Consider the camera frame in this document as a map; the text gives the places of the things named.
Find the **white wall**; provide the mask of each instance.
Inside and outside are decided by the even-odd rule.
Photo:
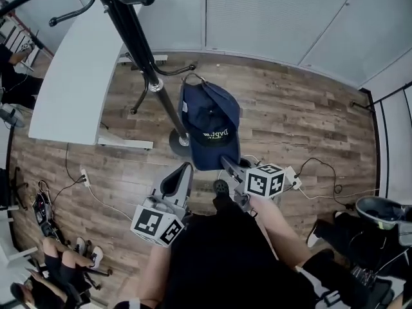
[[[34,0],[17,12],[56,50],[73,20],[48,21],[88,1]],[[360,86],[411,49],[411,11],[412,0],[156,0],[139,17],[156,52],[280,61]]]
[[[412,50],[365,83],[364,87],[371,91],[375,102],[410,81]],[[406,90],[406,95],[409,96],[409,107],[412,107],[412,88]],[[380,196],[385,197],[388,188],[388,198],[401,203],[412,203],[412,123],[406,95],[399,91],[383,100],[382,107],[379,103],[375,104],[375,109],[380,138]],[[388,148],[384,116],[388,131]]]
[[[10,130],[4,122],[0,122],[0,168],[6,168],[7,144]]]
[[[17,253],[14,249],[12,237],[10,235],[10,229],[8,222],[4,219],[7,218],[6,211],[0,211],[0,239],[3,249],[7,254]],[[13,300],[13,295],[10,293],[10,284],[23,283],[30,275],[25,268],[33,268],[27,260],[24,258],[15,260],[9,267],[5,267],[0,262],[0,304],[5,304]]]
[[[19,7],[16,14],[34,34],[39,30],[40,40],[55,52],[73,23],[73,19],[64,21],[53,28],[49,27],[49,20],[81,7],[80,0],[31,0]]]
[[[412,81],[412,50],[370,79],[364,88],[372,92],[376,101]]]

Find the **white sneaker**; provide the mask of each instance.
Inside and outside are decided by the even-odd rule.
[[[316,230],[316,224],[314,225],[314,228],[309,233],[308,239],[306,240],[306,244],[308,245],[309,248],[312,248],[313,246],[315,246],[317,241],[320,240],[320,238],[315,235],[315,230]]]
[[[93,253],[90,255],[90,260],[93,261],[94,265],[90,267],[90,269],[96,270],[98,269],[98,266],[100,265],[100,261],[102,261],[103,258],[103,250],[99,247],[96,246],[93,249]]]
[[[83,238],[78,237],[77,241],[76,241],[76,246],[74,251],[78,254],[80,254],[81,256],[84,255],[85,251],[86,251],[86,242],[84,241]]]
[[[334,218],[337,218],[339,215],[341,215],[344,212],[336,211],[335,214],[333,215]]]

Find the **black shirt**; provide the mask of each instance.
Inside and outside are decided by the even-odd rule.
[[[49,282],[55,284],[52,278],[46,278]],[[64,308],[64,302],[60,297],[55,295],[47,286],[39,283],[34,278],[30,278],[33,289],[32,295],[34,298],[34,305],[37,309],[59,309]]]
[[[275,258],[250,215],[194,219],[173,243],[160,308],[315,308],[312,284]]]
[[[13,53],[4,45],[0,44],[0,74],[1,74],[1,85],[7,91],[14,85],[23,81],[26,75],[17,73],[14,70],[13,64],[8,61]]]

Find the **knee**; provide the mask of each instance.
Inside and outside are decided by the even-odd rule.
[[[75,254],[72,250],[65,250],[62,256],[62,262],[74,261]]]
[[[43,250],[47,251],[50,248],[54,248],[55,247],[54,242],[55,240],[52,237],[44,238],[43,239]]]

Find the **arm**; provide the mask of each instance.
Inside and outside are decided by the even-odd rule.
[[[63,303],[66,303],[67,295],[60,288],[56,287],[54,284],[52,284],[51,282],[49,282],[45,278],[42,278],[41,280],[39,280],[39,282],[42,283],[47,288],[49,288],[55,295],[60,297],[62,299]]]
[[[10,59],[8,60],[8,62],[10,64],[16,65],[17,63],[21,62],[22,60],[24,60],[27,56],[30,55],[30,53],[32,52],[31,48],[28,48],[26,50],[23,51],[19,51],[18,53],[14,53]]]
[[[150,308],[155,308],[162,302],[169,275],[170,256],[170,248],[156,245],[150,253],[149,263],[138,287],[140,302]]]
[[[402,294],[398,295],[398,297],[388,306],[388,309],[401,309],[403,299],[404,297]]]
[[[294,268],[312,257],[307,245],[286,222],[279,207],[272,200],[251,196],[250,204],[259,214],[280,261]]]
[[[60,297],[64,303],[67,301],[67,295],[60,288],[56,287],[54,284],[46,280],[40,273],[34,271],[33,269],[26,269],[32,275],[32,277],[42,283],[45,287],[49,288],[55,295]]]

